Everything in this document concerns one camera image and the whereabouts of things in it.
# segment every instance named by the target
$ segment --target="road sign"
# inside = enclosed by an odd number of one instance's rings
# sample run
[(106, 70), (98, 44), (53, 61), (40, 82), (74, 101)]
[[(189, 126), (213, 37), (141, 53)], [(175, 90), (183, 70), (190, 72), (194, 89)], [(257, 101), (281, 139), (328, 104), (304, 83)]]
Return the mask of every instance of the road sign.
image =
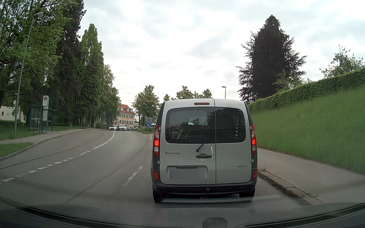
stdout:
[(47, 95), (43, 96), (42, 106), (49, 106), (49, 96)]

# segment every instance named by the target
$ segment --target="door handle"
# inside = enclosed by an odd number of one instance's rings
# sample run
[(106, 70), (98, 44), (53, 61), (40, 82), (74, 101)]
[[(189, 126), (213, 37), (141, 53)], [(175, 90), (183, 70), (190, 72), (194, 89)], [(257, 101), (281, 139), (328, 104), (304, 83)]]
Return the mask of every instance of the door handle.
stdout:
[(211, 155), (207, 155), (207, 154), (204, 154), (204, 153), (201, 153), (201, 154), (199, 154), (199, 155), (197, 155), (195, 157), (196, 158), (212, 158)]

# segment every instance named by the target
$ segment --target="asphalt road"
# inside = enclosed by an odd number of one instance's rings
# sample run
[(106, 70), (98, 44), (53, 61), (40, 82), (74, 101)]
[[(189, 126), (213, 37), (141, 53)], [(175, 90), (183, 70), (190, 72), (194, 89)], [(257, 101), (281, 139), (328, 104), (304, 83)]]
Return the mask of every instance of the asphalt road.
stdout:
[(46, 141), (0, 162), (0, 196), (25, 205), (76, 204), (106, 209), (301, 206), (260, 178), (251, 202), (155, 203), (150, 137), (89, 129)]

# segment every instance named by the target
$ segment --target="car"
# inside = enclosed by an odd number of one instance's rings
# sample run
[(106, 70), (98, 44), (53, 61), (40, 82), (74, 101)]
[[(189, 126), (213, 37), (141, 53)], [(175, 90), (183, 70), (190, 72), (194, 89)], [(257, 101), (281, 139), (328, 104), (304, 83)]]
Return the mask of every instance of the car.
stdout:
[(109, 127), (109, 131), (116, 131), (116, 129), (117, 129), (118, 127), (116, 126), (116, 125), (111, 125), (110, 127)]
[(257, 145), (249, 108), (243, 101), (165, 101), (157, 119), (151, 177), (155, 202), (251, 201), (257, 182)]
[(119, 125), (118, 125), (118, 131), (127, 131), (127, 130), (126, 130), (126, 126), (125, 126), (125, 125), (123, 125), (123, 124), (119, 124)]

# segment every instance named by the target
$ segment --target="bus stop shelter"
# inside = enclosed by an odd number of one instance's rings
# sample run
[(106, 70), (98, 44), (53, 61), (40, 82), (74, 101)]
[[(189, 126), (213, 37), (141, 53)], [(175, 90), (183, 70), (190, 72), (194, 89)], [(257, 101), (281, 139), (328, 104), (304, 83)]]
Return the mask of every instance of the bus stop shelter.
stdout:
[[(42, 120), (43, 112), (48, 112), (47, 121)], [(54, 112), (56, 110), (49, 108), (48, 110), (43, 110), (42, 106), (39, 104), (29, 105), (29, 132), (32, 131), (39, 131), (43, 132), (44, 128), (46, 129), (46, 133), (48, 132), (48, 126), (52, 126), (53, 131), (53, 124), (54, 124)]]

